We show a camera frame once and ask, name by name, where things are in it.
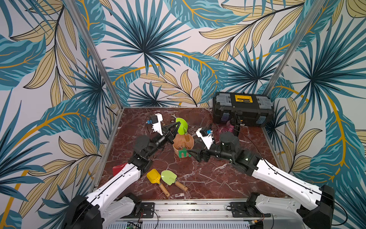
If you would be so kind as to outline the bright green toy trowel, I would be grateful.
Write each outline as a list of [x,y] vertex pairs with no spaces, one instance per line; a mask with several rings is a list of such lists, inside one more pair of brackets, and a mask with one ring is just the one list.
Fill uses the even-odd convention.
[[183,118],[176,118],[175,121],[180,125],[176,138],[187,144],[188,142],[190,142],[190,137],[188,134],[188,123]]

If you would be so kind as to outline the terracotta plastic flower pot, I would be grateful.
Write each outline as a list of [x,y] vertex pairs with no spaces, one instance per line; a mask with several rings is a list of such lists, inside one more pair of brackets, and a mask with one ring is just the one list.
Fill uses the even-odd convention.
[[188,142],[187,144],[185,144],[183,141],[178,140],[176,137],[174,139],[174,144],[173,144],[173,149],[175,154],[178,156],[178,150],[182,149],[182,148],[187,148],[187,149],[193,149],[194,146],[194,139],[193,137],[189,134],[190,137],[190,142]]

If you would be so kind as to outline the green toy rake wooden handle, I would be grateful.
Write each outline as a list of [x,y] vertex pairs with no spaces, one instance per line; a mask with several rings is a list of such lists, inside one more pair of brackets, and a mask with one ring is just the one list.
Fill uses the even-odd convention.
[[179,158],[191,157],[191,155],[187,151],[187,148],[179,149],[178,150],[178,156],[179,156]]

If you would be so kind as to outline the light green toy spade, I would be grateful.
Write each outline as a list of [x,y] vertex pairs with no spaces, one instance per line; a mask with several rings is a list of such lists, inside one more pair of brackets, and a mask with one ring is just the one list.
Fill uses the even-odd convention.
[[172,184],[175,184],[179,189],[181,189],[184,192],[188,191],[188,187],[177,181],[177,175],[170,171],[170,170],[164,170],[161,172],[161,178],[162,180],[171,186]]

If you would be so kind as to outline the pink spray bottle black nozzle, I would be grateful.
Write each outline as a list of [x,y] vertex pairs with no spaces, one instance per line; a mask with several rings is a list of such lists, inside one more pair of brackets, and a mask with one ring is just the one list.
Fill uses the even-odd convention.
[[222,124],[225,124],[225,126],[220,130],[220,133],[231,132],[234,136],[239,136],[240,127],[243,122],[240,117],[242,114],[242,111],[224,112],[221,117],[221,122]]

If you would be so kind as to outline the yellow toy shovel wooden handle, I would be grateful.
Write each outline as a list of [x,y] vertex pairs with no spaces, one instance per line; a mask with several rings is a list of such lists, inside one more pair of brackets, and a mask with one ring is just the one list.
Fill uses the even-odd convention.
[[148,180],[150,181],[150,183],[156,184],[156,185],[159,186],[159,188],[161,189],[161,191],[165,194],[165,196],[167,198],[170,197],[170,193],[165,188],[165,186],[161,183],[161,181],[160,181],[161,175],[160,175],[160,173],[156,169],[152,169],[151,171],[149,171],[146,174],[146,176],[147,176]]

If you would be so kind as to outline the red toy shovel wooden handle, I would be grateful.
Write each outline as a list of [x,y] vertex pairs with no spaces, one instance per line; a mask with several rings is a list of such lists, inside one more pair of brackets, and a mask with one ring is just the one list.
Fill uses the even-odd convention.
[[127,165],[127,163],[124,163],[124,164],[121,164],[118,166],[114,166],[112,168],[112,175],[116,176],[119,172],[121,172],[125,168],[126,165]]

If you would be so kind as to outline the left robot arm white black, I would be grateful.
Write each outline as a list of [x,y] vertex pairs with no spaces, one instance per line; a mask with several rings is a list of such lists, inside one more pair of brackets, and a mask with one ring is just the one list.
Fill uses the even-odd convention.
[[155,137],[141,135],[134,142],[133,155],[123,168],[96,191],[74,197],[66,209],[63,229],[106,229],[118,219],[137,212],[139,201],[133,194],[116,198],[138,181],[151,167],[152,155],[166,143],[173,144],[180,122],[161,128]]

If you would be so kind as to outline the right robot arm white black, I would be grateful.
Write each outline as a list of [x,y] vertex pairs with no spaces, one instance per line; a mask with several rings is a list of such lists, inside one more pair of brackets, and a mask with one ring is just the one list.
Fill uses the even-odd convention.
[[262,180],[292,197],[298,208],[293,211],[311,229],[330,229],[334,226],[335,191],[328,185],[310,184],[272,165],[259,154],[244,150],[237,136],[231,132],[219,136],[215,144],[211,135],[203,136],[205,147],[190,149],[188,153],[198,162],[211,157],[227,160],[239,172]]

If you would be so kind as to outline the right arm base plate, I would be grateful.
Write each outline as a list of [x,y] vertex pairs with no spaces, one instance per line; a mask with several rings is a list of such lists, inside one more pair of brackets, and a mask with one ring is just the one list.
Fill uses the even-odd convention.
[[255,204],[247,202],[230,202],[226,210],[231,212],[234,218],[270,218],[271,214],[261,213]]

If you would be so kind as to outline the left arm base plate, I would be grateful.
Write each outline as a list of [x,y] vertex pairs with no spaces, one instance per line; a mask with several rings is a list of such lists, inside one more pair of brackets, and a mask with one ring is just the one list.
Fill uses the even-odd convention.
[[137,204],[132,213],[123,217],[123,219],[153,219],[155,215],[154,210],[154,202],[142,202]]

